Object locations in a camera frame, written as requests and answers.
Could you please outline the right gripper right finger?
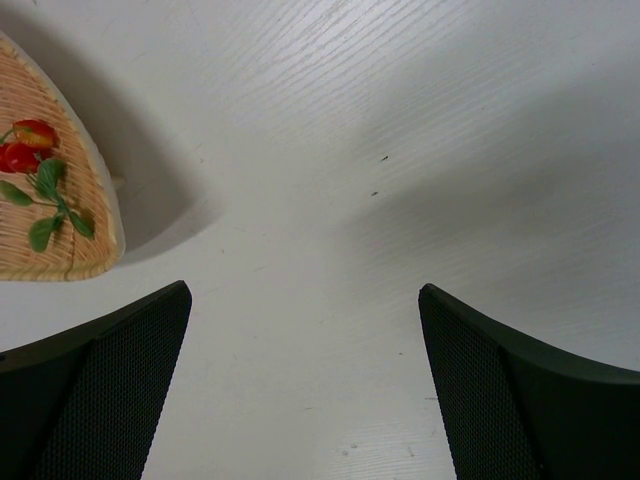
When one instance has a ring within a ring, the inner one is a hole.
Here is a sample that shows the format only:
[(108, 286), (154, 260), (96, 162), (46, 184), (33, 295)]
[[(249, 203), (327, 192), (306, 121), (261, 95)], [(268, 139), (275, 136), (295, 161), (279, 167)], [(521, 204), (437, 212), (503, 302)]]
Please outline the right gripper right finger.
[(638, 372), (553, 347), (432, 284), (418, 304), (457, 478), (638, 478)]

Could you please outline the cherry sprig with leaves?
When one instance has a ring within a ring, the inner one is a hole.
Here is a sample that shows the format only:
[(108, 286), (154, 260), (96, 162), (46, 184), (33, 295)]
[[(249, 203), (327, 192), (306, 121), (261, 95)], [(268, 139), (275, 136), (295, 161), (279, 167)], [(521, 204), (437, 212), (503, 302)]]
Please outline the cherry sprig with leaves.
[(53, 153), (57, 132), (44, 121), (23, 119), (12, 123), (1, 135), (1, 171), (21, 175), (34, 190), (32, 195), (14, 183), (1, 182), (1, 198), (19, 207), (52, 208), (54, 213), (36, 220), (28, 230), (28, 241), (36, 253), (44, 252), (51, 237), (68, 221), (82, 237), (95, 238), (93, 223), (81, 216), (59, 191), (66, 162)]

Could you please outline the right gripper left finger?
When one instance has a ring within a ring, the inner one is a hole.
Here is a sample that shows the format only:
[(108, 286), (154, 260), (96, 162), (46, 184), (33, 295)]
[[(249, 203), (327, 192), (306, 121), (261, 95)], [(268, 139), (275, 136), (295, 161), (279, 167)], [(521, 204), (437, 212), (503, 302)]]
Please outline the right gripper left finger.
[(141, 478), (191, 306), (176, 281), (2, 352), (2, 478)]

